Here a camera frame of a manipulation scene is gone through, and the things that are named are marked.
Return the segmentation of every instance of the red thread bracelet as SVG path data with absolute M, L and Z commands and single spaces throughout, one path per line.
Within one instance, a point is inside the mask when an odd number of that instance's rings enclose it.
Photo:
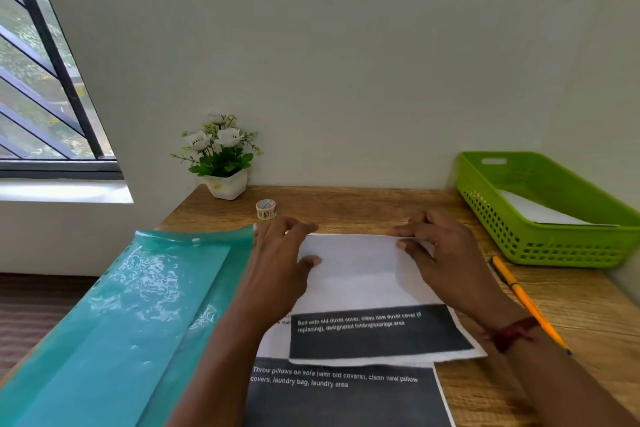
M 496 350 L 504 353 L 520 338 L 527 341 L 533 341 L 529 331 L 536 326 L 540 326 L 538 319 L 529 316 L 528 318 L 520 319 L 519 321 L 511 323 L 499 331 L 487 333 L 485 336 L 493 342 Z

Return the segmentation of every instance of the wooden table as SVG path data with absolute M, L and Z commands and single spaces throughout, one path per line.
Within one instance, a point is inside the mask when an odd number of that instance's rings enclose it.
M 266 197 L 276 201 L 280 215 L 315 222 L 324 233 L 380 234 L 406 222 L 416 210 L 441 206 L 474 231 L 485 257 L 502 256 L 455 190 L 258 186 L 236 201 L 222 201 L 201 185 L 159 229 L 218 232 L 244 227 L 257 220 L 255 204 Z M 640 417 L 640 310 L 600 271 L 516 267 L 515 273 L 576 359 Z M 469 321 L 465 326 L 474 335 L 478 332 Z M 486 349 L 488 358 L 437 366 L 456 425 L 538 425 L 504 359 Z

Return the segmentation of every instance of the basket handle hole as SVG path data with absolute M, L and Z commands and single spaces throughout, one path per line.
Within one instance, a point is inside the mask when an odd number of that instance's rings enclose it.
M 484 165 L 504 165 L 507 163 L 506 157 L 485 157 L 482 160 Z

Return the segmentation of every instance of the white window ledge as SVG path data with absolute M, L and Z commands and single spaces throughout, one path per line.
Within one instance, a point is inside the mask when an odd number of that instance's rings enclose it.
M 0 201 L 133 203 L 124 181 L 0 179 Z

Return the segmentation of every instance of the brown striped floor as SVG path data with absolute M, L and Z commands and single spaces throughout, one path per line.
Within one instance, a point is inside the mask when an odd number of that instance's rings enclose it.
M 0 378 L 65 317 L 96 279 L 0 274 Z

